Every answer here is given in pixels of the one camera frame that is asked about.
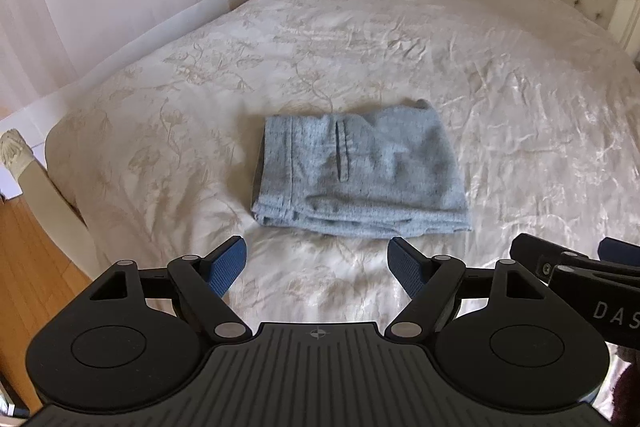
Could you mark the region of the light grey knit pants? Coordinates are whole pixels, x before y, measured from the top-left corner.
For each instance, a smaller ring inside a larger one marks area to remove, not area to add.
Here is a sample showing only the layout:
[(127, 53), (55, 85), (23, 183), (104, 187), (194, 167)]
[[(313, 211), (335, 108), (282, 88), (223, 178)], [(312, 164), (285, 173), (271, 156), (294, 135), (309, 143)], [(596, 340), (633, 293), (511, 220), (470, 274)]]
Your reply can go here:
[(362, 239), (468, 231), (454, 150), (425, 100), (265, 121), (252, 202), (264, 227)]

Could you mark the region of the cream floral bedspread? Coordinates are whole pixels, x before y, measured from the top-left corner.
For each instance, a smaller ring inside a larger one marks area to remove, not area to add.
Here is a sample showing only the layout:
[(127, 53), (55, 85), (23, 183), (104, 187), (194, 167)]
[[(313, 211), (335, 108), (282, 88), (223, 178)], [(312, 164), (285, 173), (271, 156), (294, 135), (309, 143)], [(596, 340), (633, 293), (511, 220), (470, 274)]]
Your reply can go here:
[(472, 228), (416, 241), (489, 268), (520, 233), (584, 254), (639, 238), (639, 74), (561, 0), (250, 0), (121, 70), (49, 133), (48, 173), (91, 244), (87, 277), (160, 268), (233, 235), (229, 291), (262, 322), (388, 323), (407, 297), (386, 245), (253, 219), (268, 116), (430, 102), (454, 147)]

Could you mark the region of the cream carved bed footboard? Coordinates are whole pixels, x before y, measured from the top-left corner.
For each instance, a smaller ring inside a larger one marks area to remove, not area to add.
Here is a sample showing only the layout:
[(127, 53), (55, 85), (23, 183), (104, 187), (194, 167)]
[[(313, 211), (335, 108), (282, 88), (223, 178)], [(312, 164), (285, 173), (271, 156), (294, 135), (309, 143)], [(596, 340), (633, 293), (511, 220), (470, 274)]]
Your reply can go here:
[(1, 135), (1, 162), (21, 187), (27, 205), (43, 232), (87, 277), (98, 277), (103, 269), (87, 225), (58, 191), (32, 148), (16, 129)]

